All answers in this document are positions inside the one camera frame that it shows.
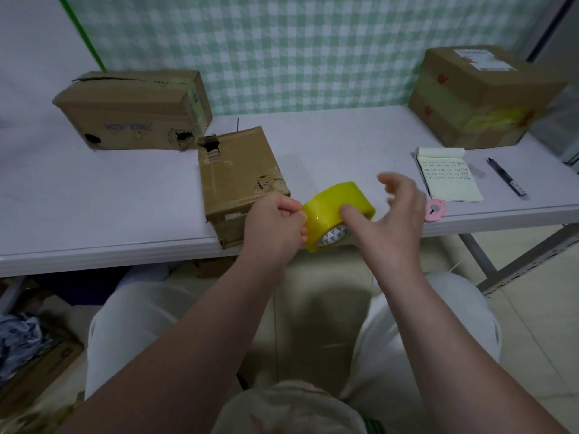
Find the green checkered curtain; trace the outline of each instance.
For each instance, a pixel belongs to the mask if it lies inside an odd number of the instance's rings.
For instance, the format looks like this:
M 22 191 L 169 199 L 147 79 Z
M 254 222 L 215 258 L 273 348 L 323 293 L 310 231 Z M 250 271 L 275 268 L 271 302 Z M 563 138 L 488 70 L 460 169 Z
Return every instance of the green checkered curtain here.
M 548 0 L 68 0 L 108 70 L 197 69 L 215 115 L 399 105 L 429 47 L 516 50 Z

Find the white pants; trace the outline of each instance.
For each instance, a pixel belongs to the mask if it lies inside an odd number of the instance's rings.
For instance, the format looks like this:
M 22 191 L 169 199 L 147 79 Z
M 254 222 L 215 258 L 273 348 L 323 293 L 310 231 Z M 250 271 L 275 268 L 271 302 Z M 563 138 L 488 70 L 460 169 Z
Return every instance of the white pants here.
M 94 317 L 87 349 L 87 398 L 170 329 L 210 287 L 162 282 L 168 272 L 143 271 L 150 282 L 131 274 L 131 283 L 121 281 Z M 500 327 L 476 286 L 448 273 L 428 279 L 471 335 L 498 360 Z M 363 416 L 402 432 L 424 427 L 420 395 L 384 294 L 371 301 L 354 348 L 350 377 L 339 397 Z

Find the roll of packing tape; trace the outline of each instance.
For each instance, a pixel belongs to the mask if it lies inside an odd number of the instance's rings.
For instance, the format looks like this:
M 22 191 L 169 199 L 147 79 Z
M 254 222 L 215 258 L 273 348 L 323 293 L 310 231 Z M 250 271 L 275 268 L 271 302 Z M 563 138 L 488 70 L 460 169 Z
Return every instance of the roll of packing tape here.
M 303 211 L 308 215 L 306 248 L 309 252 L 332 247 L 350 234 L 340 216 L 342 204 L 356 207 L 368 219 L 376 213 L 353 182 L 336 184 L 318 193 L 303 205 Z

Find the pen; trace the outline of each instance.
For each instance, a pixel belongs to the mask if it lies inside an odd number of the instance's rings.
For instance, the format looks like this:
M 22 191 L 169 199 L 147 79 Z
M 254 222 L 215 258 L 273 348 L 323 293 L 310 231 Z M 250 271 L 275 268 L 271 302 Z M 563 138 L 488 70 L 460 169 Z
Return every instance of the pen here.
M 527 193 L 523 188 L 518 185 L 515 180 L 513 180 L 512 176 L 510 176 L 505 169 L 500 167 L 498 163 L 493 159 L 486 159 L 489 165 L 495 170 L 496 173 L 506 182 L 511 189 L 515 191 L 518 196 L 525 196 Z

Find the forearm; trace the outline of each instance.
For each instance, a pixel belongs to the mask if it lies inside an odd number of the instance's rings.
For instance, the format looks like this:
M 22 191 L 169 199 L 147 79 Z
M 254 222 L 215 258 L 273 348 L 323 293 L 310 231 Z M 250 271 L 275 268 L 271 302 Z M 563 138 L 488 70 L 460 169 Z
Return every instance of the forearm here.
M 418 266 L 376 272 L 441 431 L 564 432 L 474 340 Z
M 65 432 L 209 432 L 279 273 L 242 257 L 165 335 L 99 389 Z

